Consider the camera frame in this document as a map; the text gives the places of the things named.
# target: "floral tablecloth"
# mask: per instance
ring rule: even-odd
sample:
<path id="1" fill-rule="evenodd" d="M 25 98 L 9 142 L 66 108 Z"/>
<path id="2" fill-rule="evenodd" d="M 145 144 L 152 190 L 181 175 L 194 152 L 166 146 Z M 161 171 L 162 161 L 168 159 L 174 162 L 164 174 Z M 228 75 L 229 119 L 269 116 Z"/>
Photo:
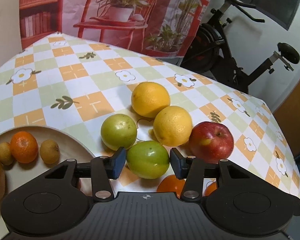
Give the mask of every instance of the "floral tablecloth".
<path id="1" fill-rule="evenodd" d="M 109 155 L 100 127 L 113 113 L 136 121 L 137 140 L 150 139 L 153 120 L 138 116 L 130 105 L 133 89 L 144 81 L 162 84 L 171 104 L 185 108 L 193 125 L 226 125 L 235 141 L 231 161 L 300 198 L 298 168 L 262 100 L 170 63 L 62 33 L 39 40 L 0 68 L 0 133 L 47 125 L 77 138 L 95 156 Z M 125 167 L 112 184 L 115 191 L 151 192 L 172 173 L 170 167 L 159 179 L 143 180 Z"/>

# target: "bookshelf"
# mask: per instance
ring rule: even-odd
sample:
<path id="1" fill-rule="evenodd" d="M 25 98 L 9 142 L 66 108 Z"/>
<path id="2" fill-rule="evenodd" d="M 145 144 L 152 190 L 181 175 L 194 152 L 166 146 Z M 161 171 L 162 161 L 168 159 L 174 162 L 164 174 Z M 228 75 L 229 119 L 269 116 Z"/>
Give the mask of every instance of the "bookshelf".
<path id="1" fill-rule="evenodd" d="M 22 48 L 62 31 L 63 0 L 19 0 Z"/>

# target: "bike seat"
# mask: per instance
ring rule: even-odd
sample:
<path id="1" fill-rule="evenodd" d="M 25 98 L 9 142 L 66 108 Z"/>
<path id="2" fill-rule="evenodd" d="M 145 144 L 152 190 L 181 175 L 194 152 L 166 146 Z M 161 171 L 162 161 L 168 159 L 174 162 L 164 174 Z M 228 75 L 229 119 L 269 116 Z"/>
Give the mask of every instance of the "bike seat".
<path id="1" fill-rule="evenodd" d="M 293 64 L 298 64 L 300 61 L 299 53 L 287 43 L 278 43 L 278 50 L 281 56 Z"/>

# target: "plate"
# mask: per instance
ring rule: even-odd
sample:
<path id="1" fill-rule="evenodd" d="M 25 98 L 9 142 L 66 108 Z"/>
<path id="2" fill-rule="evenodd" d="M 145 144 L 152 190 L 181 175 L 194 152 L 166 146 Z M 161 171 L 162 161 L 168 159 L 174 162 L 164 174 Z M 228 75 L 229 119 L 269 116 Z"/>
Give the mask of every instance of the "plate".
<path id="1" fill-rule="evenodd" d="M 144 21 L 137 22 L 137 21 L 131 21 L 131 20 L 128 20 L 127 22 L 118 22 L 118 21 L 109 20 L 109 18 L 107 18 L 107 17 L 91 17 L 90 19 L 94 19 L 94 20 L 100 21 L 104 24 L 111 25 L 111 26 L 122 26 L 122 27 L 132 27 L 132 26 L 143 25 L 143 22 L 144 22 Z"/>
<path id="2" fill-rule="evenodd" d="M 70 158 L 76 159 L 78 163 L 85 163 L 90 162 L 90 160 L 94 158 L 94 155 L 78 140 L 64 132 L 46 126 L 22 126 L 13 128 L 0 134 L 0 143 L 10 142 L 12 135 L 19 131 L 31 133 L 36 138 L 39 147 L 44 140 L 53 139 L 56 141 L 60 148 L 59 163 Z M 12 165 L 5 166 L 6 194 L 27 183 L 31 179 L 34 179 L 55 165 L 56 163 L 45 164 L 38 154 L 37 158 L 31 163 L 22 164 L 14 162 Z M 81 183 L 81 191 L 87 195 L 91 195 L 91 179 L 81 179 Z M 7 233 L 8 230 L 0 215 L 0 239 Z"/>

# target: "crosshair symbol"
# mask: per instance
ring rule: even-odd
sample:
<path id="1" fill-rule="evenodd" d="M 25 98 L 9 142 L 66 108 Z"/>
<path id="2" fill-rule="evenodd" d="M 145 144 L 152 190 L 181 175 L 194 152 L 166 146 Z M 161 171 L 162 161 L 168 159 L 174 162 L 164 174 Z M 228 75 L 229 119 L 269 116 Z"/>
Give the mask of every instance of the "crosshair symbol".
<path id="1" fill-rule="evenodd" d="M 148 195 L 148 194 L 147 194 L 147 195 L 143 195 L 142 197 L 143 197 L 144 199 L 152 198 L 152 196 L 150 196 L 150 195 Z"/>

